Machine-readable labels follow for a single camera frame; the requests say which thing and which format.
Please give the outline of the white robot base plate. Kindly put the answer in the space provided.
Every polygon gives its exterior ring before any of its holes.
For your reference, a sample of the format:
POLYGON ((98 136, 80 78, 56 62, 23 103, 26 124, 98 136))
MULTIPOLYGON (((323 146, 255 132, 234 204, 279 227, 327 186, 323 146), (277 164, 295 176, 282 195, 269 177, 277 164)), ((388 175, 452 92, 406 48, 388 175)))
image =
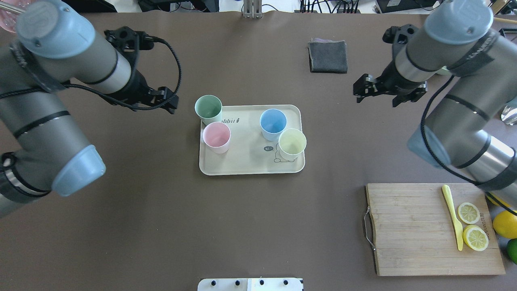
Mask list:
POLYGON ((205 278, 200 280, 198 291, 303 291, 302 278, 205 278))

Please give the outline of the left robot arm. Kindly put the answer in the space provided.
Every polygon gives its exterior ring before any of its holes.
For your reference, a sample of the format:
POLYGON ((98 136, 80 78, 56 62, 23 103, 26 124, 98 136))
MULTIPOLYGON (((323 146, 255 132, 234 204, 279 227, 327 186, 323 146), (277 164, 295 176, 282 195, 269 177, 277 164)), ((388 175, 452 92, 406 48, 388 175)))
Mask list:
POLYGON ((173 114, 179 87, 152 89, 137 70, 141 50, 168 43, 125 26, 99 34, 61 0, 28 5, 17 36, 1 48, 1 120, 21 148, 1 155, 1 217, 56 192, 61 196, 101 177, 105 164, 57 96, 89 91, 132 111, 173 114))

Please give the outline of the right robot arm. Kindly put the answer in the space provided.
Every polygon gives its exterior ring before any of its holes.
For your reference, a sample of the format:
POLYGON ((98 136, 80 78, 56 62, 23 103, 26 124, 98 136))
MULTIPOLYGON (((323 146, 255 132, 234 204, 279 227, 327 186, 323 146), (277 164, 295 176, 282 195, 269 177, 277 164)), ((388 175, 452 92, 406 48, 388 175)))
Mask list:
POLYGON ((457 81, 434 110, 422 115, 408 148, 435 167, 460 170, 463 179, 516 212, 516 149, 484 127, 516 100, 516 44, 491 28, 483 0, 444 0, 423 27, 393 54, 380 77, 364 74, 353 86, 360 102, 392 95, 393 107, 417 101, 441 68, 457 81))

